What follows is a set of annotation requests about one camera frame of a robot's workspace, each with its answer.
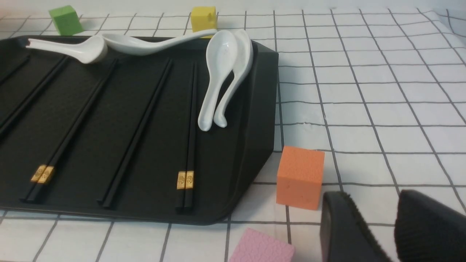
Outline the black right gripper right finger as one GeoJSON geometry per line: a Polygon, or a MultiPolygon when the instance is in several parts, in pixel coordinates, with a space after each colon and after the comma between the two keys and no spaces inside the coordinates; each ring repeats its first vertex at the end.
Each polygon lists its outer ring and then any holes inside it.
{"type": "Polygon", "coordinates": [[[416,190],[402,190],[395,220],[401,262],[464,262],[465,215],[416,190]]]}

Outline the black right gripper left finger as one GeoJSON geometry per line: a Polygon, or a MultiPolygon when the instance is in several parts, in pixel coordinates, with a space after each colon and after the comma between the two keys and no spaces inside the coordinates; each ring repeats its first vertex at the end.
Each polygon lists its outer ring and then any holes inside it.
{"type": "Polygon", "coordinates": [[[345,192],[323,194],[320,244],[323,262],[391,262],[345,192]]]}

